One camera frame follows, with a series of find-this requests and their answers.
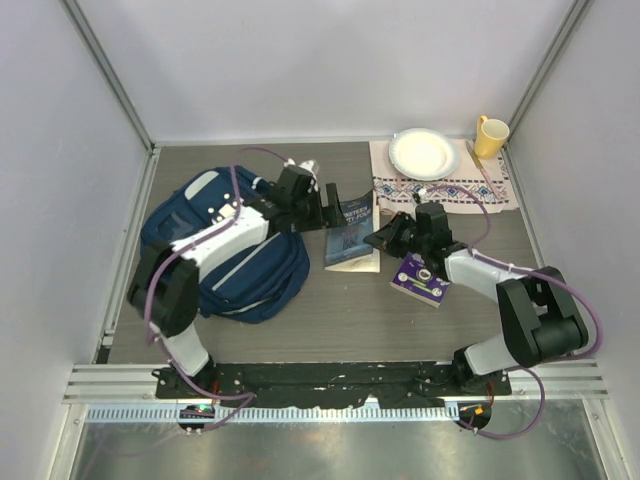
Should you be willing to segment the dark blue Nineteen Eighty-Four book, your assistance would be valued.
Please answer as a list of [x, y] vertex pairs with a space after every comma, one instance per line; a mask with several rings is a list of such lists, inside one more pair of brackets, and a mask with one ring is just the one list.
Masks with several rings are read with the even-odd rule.
[[340, 203], [346, 227], [329, 229], [324, 269], [342, 273], [379, 273], [380, 253], [364, 239], [379, 229], [380, 210], [374, 190]]

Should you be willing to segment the purple paperback book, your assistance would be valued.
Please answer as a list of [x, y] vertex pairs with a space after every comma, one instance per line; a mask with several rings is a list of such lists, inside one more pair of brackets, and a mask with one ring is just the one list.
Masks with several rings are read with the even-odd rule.
[[432, 273], [419, 254], [408, 253], [396, 271], [390, 286], [412, 298], [438, 308], [450, 283]]

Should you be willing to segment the navy blue student backpack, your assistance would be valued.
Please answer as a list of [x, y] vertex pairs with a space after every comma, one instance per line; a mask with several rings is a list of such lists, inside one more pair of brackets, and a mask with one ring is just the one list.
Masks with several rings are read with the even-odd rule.
[[[140, 232], [140, 246], [186, 238], [231, 216], [231, 172], [215, 167], [197, 174], [158, 206]], [[279, 233], [244, 249], [211, 271], [199, 285], [199, 309], [258, 324], [280, 313], [301, 291], [310, 260], [300, 234]]]

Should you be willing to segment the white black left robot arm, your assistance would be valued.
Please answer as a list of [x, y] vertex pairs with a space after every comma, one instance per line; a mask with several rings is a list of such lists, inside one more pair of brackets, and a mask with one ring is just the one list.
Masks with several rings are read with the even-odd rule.
[[274, 317], [309, 275], [303, 233], [345, 225], [336, 185], [319, 186], [314, 168], [289, 162], [275, 182], [241, 166], [205, 170], [143, 225], [127, 300], [190, 398], [205, 397], [213, 385], [214, 362], [196, 316], [249, 324]]

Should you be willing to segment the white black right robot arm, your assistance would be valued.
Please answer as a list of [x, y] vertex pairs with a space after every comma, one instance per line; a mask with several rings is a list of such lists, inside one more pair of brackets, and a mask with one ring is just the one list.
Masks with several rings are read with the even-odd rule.
[[477, 393], [491, 374], [557, 360], [589, 341], [575, 297], [556, 268], [523, 269], [482, 255], [454, 239], [436, 202], [418, 205], [412, 215], [394, 215], [364, 242], [396, 258], [417, 254], [430, 273], [497, 303], [501, 333], [454, 353], [451, 380], [462, 394]]

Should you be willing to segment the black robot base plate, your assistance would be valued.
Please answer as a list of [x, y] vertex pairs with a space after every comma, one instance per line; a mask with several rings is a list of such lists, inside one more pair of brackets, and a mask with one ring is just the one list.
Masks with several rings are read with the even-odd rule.
[[218, 363], [194, 380], [236, 407], [248, 393], [255, 408], [346, 409], [374, 397], [383, 409], [441, 405], [443, 397], [508, 396], [508, 376], [498, 371], [461, 380], [449, 363]]

